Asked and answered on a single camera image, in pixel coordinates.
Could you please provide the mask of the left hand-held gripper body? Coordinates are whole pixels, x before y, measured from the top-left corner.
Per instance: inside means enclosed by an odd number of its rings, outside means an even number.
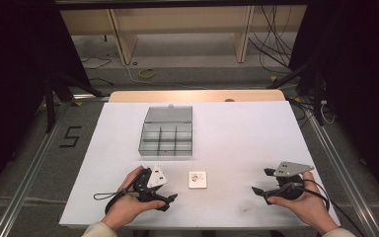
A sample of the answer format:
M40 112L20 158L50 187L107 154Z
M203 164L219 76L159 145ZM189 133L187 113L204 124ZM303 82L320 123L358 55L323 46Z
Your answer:
M157 191L167 182L168 180L163 171L156 165L153 169L146 168L141 170L135 177L132 187L138 193L137 198L140 201L161 200L167 202L166 197L157 194Z

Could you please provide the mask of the black metal stand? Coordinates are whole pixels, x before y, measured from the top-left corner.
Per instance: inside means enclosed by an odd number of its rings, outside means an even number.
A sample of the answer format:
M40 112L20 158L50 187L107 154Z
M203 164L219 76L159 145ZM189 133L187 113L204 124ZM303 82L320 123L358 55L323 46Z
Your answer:
M69 89L70 86L82 89L97 98L106 96L103 92L94 89L89 81L85 82L84 80L76 79L62 72L49 73L44 79L47 114L46 132L51 132L56 122L53 94L56 94L61 102L71 102L73 100L73 94Z
M321 72L319 71L317 56L311 56L303 65L299 66L297 69L282 79L277 80L275 83L272 83L270 86L268 86L268 88L280 88L282 85L292 81L297 77L300 78L300 82L296 87L297 94L299 96L305 96L310 91L314 92L313 116L319 125L323 125L324 116L321 112L321 102L323 99L323 78Z

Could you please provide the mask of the person's left hand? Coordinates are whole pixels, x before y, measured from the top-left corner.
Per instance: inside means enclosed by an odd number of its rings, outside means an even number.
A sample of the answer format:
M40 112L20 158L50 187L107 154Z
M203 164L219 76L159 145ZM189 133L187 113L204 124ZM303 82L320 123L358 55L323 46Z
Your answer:
M126 194L112 205L101 222L113 231L117 231L122 226L132 222L140 213L147 210L155 210L164 205L165 203L161 200L141 202L136 197Z

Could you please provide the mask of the yellow tape roll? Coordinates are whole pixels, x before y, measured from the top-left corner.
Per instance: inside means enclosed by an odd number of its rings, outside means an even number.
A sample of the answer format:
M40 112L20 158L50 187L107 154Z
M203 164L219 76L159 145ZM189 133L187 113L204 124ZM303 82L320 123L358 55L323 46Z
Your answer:
M142 68L138 71L138 76L142 79L150 79L155 76L156 72L152 68Z

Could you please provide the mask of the clear plastic compartment box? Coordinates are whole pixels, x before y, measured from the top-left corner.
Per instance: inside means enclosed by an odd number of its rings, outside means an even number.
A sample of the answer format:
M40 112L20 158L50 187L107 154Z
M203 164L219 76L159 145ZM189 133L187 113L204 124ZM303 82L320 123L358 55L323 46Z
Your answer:
M192 145L192 106L148 109L138 147L142 156L191 156Z

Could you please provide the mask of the person's right hand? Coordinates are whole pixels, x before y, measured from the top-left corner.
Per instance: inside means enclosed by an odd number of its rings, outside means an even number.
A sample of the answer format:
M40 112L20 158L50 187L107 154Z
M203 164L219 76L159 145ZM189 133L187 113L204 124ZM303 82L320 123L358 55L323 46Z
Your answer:
M269 197L267 200L272 204L288 208L301 221L313 227L322 236L338 228L320 197L303 193L295 200L283 197Z

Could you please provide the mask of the small white square tray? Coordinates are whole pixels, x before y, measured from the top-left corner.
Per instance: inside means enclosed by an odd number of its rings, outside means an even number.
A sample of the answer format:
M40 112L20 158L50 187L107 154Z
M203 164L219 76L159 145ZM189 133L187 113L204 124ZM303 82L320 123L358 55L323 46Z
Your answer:
M195 183L191 180L193 174L200 174L201 179ZM189 188L190 189L206 189L207 188L207 173L205 171L192 171L189 172Z

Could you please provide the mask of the aluminium floor rail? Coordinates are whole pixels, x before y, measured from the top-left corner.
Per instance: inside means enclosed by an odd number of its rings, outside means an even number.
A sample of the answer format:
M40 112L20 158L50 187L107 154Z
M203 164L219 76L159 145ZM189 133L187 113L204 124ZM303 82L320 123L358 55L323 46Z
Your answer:
M379 223L376 220L375 214L358 189L358 185L355 183L352 175L342 161L327 131L317 120L317 116L321 115L320 106L311 106L312 102L307 97L301 97L300 100L302 103L305 103L305 113L310 116L309 122L323 145L328 159L331 162L358 219L360 220L365 231L365 236L379 237Z
M47 126L39 108L0 175L0 237L79 236L59 224L107 97L78 95L55 104Z

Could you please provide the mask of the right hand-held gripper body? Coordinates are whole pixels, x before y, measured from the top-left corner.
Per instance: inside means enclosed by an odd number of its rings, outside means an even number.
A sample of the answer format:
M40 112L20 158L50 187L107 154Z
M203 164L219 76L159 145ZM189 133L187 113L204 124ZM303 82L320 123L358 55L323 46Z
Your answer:
M301 174L312 171L312 165L304 165L299 163L283 161L279 166L271 172L276 177L279 189L274 193L277 197L295 200L299 198L303 192L304 182Z

